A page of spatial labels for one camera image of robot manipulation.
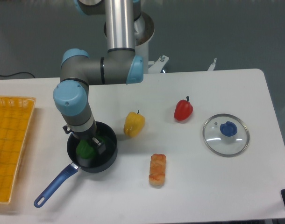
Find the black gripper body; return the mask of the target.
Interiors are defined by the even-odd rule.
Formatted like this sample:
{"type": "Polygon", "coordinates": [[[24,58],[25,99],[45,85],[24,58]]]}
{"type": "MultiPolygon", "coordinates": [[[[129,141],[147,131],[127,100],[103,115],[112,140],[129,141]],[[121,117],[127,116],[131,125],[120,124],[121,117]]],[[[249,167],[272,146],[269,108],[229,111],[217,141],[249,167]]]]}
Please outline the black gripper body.
{"type": "Polygon", "coordinates": [[[89,129],[83,131],[83,132],[76,132],[71,131],[72,135],[79,140],[90,140],[96,135],[97,128],[95,126],[91,126],[89,129]]]}

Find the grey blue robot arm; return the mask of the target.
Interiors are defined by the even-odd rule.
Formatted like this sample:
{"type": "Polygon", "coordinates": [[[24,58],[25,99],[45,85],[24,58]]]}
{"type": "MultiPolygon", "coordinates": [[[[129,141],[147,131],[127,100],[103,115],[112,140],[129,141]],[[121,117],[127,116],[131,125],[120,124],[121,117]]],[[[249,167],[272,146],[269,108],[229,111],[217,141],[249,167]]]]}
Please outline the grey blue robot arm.
{"type": "Polygon", "coordinates": [[[107,56],[91,59],[84,50],[66,51],[53,99],[66,121],[65,132],[87,140],[99,152],[104,152],[106,147],[97,139],[96,122],[88,102],[89,87],[143,80],[143,58],[135,53],[134,26],[141,16],[141,3],[138,0],[76,0],[74,3],[85,15],[105,14],[107,56]]]}

